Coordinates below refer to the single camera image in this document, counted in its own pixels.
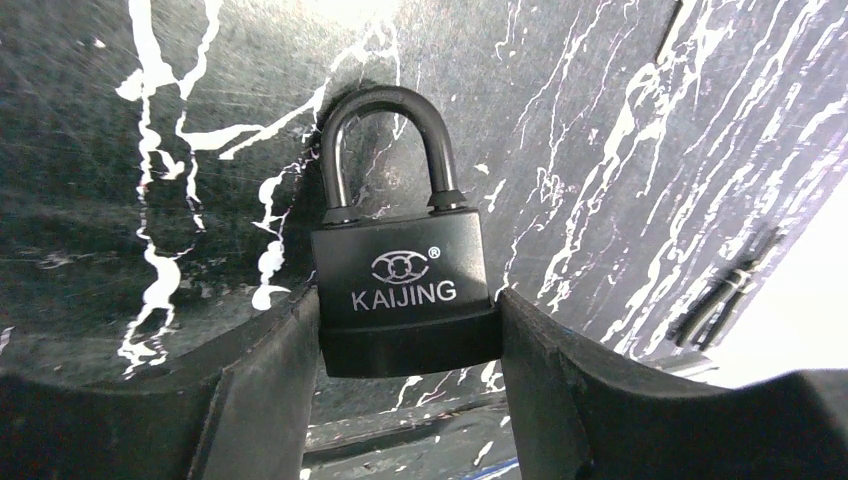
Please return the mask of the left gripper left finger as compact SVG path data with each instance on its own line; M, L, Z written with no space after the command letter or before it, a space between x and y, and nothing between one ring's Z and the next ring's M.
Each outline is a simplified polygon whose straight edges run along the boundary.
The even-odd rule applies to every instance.
M5 479L295 479L318 363L313 289L137 379L1 375Z

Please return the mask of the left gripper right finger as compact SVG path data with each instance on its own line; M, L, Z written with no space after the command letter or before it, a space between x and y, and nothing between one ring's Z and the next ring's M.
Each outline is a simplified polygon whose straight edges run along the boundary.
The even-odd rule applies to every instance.
M512 290L498 300L525 479L843 479L847 374L800 370L737 389L623 357Z

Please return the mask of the black padlock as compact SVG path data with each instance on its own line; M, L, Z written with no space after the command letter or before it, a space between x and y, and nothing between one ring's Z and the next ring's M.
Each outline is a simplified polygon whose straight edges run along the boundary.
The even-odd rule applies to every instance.
M431 188L425 213L365 218L352 201L344 129L383 112L404 116L421 136ZM480 215L458 186L436 107L401 86L350 93L324 124L320 166L327 209L311 245L327 374L417 376L500 358L502 322L488 287Z

